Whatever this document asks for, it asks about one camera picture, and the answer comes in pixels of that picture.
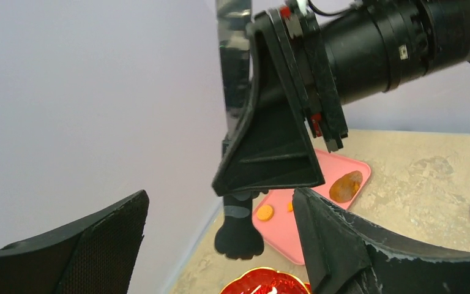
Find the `pink serving tray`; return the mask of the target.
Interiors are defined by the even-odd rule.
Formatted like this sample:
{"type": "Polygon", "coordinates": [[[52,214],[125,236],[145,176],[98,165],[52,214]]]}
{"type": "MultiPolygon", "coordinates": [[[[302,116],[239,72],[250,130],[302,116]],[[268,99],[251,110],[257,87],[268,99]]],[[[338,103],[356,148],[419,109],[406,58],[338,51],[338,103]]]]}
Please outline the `pink serving tray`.
{"type": "MultiPolygon", "coordinates": [[[[320,197],[327,199],[340,208],[344,210],[350,209],[369,182],[371,167],[363,161],[345,157],[337,153],[328,153],[320,149],[316,149],[315,153],[326,183],[314,187],[313,190],[319,194],[320,197]],[[364,180],[354,198],[345,203],[337,203],[330,199],[329,189],[333,183],[343,175],[356,170],[363,174],[364,180]]],[[[270,245],[271,248],[275,249],[294,264],[304,265],[304,255],[296,222],[304,218],[306,214],[296,213],[294,211],[288,212],[288,203],[293,203],[293,195],[293,189],[271,190],[262,199],[260,204],[256,205],[254,208],[252,221],[264,241],[270,245]],[[262,222],[256,217],[256,211],[262,205],[272,205],[275,210],[273,218],[267,222],[262,222]]]]}

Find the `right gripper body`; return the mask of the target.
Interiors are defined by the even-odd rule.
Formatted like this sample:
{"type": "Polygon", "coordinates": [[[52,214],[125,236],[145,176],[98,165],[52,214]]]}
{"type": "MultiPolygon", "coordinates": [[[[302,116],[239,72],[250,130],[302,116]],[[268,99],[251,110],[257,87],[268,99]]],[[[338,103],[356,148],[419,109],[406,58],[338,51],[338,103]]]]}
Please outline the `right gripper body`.
{"type": "Polygon", "coordinates": [[[268,14],[312,136],[322,137],[329,152],[342,149],[348,127],[315,14],[302,13],[299,4],[268,14]]]}

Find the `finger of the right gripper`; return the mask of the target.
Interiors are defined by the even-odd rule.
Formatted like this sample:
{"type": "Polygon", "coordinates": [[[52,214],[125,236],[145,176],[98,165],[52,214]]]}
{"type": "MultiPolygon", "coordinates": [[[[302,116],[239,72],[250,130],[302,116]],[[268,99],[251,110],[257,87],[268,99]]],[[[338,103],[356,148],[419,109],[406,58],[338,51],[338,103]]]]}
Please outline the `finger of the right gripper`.
{"type": "Polygon", "coordinates": [[[324,184],[293,79],[268,12],[247,27],[253,78],[239,123],[240,139],[221,161],[212,188],[238,192],[316,187],[324,184]]]}

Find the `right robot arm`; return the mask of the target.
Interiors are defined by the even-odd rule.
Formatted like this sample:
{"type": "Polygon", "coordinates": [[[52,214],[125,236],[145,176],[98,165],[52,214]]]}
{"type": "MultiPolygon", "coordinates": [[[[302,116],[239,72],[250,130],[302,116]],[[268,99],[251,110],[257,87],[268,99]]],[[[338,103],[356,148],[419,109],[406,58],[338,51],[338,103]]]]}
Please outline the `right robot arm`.
{"type": "Polygon", "coordinates": [[[356,1],[324,24],[300,1],[219,1],[217,20],[232,119],[219,196],[324,184],[311,140],[342,149],[345,104],[470,63],[470,1],[356,1]]]}

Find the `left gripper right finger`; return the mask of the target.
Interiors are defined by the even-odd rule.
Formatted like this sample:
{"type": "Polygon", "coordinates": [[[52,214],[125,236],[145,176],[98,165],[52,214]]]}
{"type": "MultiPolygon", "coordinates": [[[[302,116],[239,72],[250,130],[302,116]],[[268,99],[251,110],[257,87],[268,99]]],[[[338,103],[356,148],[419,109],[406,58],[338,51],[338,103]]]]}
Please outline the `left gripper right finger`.
{"type": "Polygon", "coordinates": [[[394,233],[309,188],[293,195],[313,293],[470,293],[470,252],[394,233]]]}

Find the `red three-tier cake stand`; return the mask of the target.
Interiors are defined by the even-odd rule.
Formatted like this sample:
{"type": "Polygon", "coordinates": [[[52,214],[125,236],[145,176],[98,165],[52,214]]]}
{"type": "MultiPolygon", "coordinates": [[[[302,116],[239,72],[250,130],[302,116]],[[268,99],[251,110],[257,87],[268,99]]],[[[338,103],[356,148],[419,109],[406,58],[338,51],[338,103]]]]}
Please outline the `red three-tier cake stand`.
{"type": "Polygon", "coordinates": [[[220,294],[311,294],[309,283],[269,267],[248,270],[222,288],[220,294]]]}

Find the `black serving tongs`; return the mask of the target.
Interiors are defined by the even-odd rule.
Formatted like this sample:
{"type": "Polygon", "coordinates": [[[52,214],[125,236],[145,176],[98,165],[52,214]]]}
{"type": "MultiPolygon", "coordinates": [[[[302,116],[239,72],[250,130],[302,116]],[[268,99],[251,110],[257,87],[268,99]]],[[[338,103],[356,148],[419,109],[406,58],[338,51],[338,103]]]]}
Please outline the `black serving tongs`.
{"type": "MultiPolygon", "coordinates": [[[[250,91],[250,44],[246,25],[252,19],[251,1],[216,1],[218,50],[223,82],[227,133],[222,141],[222,161],[237,148],[239,123],[250,91]]],[[[264,250],[253,225],[253,199],[258,192],[224,195],[224,221],[215,235],[215,250],[231,260],[251,260],[264,250]]]]}

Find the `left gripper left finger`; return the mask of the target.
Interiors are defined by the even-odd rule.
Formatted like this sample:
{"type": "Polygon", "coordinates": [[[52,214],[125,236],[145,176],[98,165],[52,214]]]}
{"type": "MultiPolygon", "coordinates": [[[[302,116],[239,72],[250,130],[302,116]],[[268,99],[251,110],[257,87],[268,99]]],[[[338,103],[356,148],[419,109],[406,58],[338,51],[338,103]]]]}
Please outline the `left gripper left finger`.
{"type": "Polygon", "coordinates": [[[144,190],[0,249],[0,293],[127,293],[143,241],[144,190]]]}

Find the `round orange cookie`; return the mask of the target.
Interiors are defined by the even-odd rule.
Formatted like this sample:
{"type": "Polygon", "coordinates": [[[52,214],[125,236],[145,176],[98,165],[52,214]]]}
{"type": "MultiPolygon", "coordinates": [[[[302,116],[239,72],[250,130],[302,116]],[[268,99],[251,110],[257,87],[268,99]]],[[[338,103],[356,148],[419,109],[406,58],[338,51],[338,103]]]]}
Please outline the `round orange cookie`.
{"type": "Polygon", "coordinates": [[[259,221],[267,222],[274,216],[274,207],[272,205],[262,205],[256,211],[256,217],[259,221]]]}

